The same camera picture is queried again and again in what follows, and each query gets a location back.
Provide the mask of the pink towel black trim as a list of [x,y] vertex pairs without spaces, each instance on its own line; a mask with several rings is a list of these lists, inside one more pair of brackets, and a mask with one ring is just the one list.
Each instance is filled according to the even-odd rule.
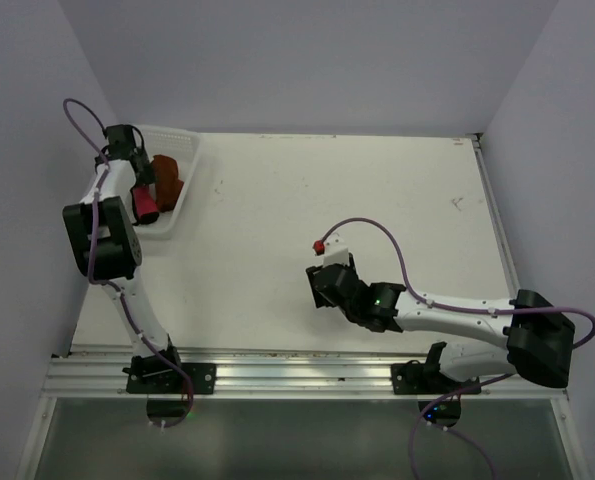
[[160,212],[148,185],[133,187],[131,198],[135,225],[150,225],[158,220]]

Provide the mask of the aluminium mounting rail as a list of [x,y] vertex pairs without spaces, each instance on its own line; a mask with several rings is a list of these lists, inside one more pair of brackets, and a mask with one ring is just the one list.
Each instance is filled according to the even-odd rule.
[[[181,359],[210,363],[216,381],[210,400],[386,400],[394,394],[390,367],[421,360],[388,353],[183,349]],[[44,397],[129,398],[125,348],[78,350],[49,362]]]

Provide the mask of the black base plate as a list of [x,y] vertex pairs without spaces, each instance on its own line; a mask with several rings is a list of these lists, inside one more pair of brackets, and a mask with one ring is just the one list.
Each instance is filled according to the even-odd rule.
[[390,379],[395,395],[443,395],[476,385],[478,378],[458,382],[439,372],[437,365],[427,366],[418,360],[390,366]]
[[[215,364],[184,362],[181,369],[190,378],[194,394],[211,395],[214,392],[217,379]],[[126,392],[129,394],[181,394],[185,385],[184,378],[170,368],[146,377],[137,376],[129,367],[123,368],[122,371],[128,375]]]

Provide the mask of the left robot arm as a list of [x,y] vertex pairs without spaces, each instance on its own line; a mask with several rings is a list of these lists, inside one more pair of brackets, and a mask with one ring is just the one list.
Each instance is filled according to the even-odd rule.
[[63,221],[80,272],[117,309],[133,347],[129,379],[178,390],[185,379],[169,334],[158,321],[140,274],[143,255],[135,227],[158,219],[150,187],[156,177],[141,132],[132,125],[104,129],[93,186],[66,206]]

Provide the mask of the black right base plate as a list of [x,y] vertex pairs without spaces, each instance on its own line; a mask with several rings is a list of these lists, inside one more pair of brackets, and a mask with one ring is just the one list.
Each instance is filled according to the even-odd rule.
[[390,379],[395,395],[443,395],[476,385],[478,378],[458,382],[439,372],[437,365],[427,366],[418,360],[390,366]]

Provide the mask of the white plastic basket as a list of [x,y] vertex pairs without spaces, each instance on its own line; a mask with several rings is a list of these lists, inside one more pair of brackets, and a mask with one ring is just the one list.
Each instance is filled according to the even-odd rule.
[[169,240],[173,237],[175,225],[184,209],[191,180],[202,153],[203,137],[197,132],[169,127],[138,125],[137,128],[143,134],[150,160],[153,160],[155,155],[163,155],[176,161],[178,177],[182,185],[179,187],[174,208],[161,212],[157,220],[151,224],[137,225],[133,197],[129,192],[125,199],[128,216],[140,240]]

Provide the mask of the brown towel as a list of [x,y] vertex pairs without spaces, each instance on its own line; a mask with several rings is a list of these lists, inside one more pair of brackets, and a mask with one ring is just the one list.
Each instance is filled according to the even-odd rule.
[[151,162],[155,173],[155,202],[160,212],[172,211],[181,195],[184,182],[180,179],[177,161],[169,156],[155,155]]

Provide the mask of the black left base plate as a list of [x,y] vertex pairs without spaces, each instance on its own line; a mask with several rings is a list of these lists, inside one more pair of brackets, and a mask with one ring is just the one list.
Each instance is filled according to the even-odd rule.
[[[181,369],[190,378],[194,394],[211,395],[214,392],[217,379],[215,364],[184,362]],[[123,368],[122,371],[128,375],[126,392],[129,394],[181,394],[185,385],[184,378],[170,368],[146,377],[137,376],[129,367]]]

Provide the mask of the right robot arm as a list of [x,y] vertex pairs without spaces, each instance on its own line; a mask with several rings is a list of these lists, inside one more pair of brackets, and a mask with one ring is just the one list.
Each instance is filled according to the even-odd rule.
[[456,299],[455,310],[436,300],[415,299],[402,284],[366,284],[352,262],[307,268],[316,307],[337,308],[345,318],[374,333],[435,332],[457,343],[431,346],[421,374],[434,392],[480,376],[517,374],[548,388],[569,380],[575,326],[543,296],[519,290],[513,299]]

